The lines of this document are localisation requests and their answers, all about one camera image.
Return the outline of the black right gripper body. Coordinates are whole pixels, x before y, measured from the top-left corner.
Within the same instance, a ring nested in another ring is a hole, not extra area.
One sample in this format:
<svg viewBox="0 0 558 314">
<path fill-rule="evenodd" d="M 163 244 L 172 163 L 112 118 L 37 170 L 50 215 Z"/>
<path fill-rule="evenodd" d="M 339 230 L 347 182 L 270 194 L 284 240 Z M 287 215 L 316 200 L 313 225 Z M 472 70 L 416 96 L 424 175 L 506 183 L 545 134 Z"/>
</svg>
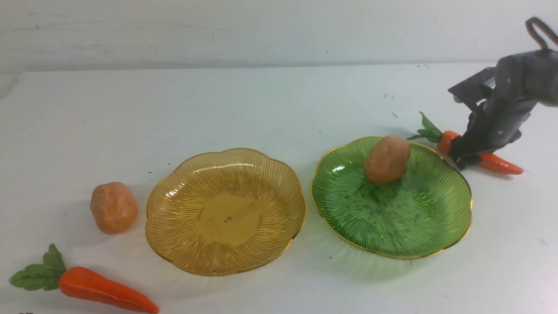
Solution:
<svg viewBox="0 0 558 314">
<path fill-rule="evenodd" d="M 509 55 L 449 88 L 471 111 L 454 149 L 500 149 L 516 141 L 537 104 L 557 105 L 557 52 L 541 49 Z"/>
</svg>

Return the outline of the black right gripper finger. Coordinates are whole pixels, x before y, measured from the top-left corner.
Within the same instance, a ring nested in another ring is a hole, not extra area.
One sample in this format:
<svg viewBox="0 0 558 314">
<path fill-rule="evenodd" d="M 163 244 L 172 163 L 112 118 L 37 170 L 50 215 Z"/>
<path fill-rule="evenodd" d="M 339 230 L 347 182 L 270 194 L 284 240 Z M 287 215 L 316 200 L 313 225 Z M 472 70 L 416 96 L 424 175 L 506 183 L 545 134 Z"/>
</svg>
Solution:
<svg viewBox="0 0 558 314">
<path fill-rule="evenodd" d="M 495 152 L 502 147 L 500 131 L 468 129 L 464 135 L 450 142 L 449 157 L 459 170 L 465 170 L 482 162 L 493 160 Z"/>
</svg>

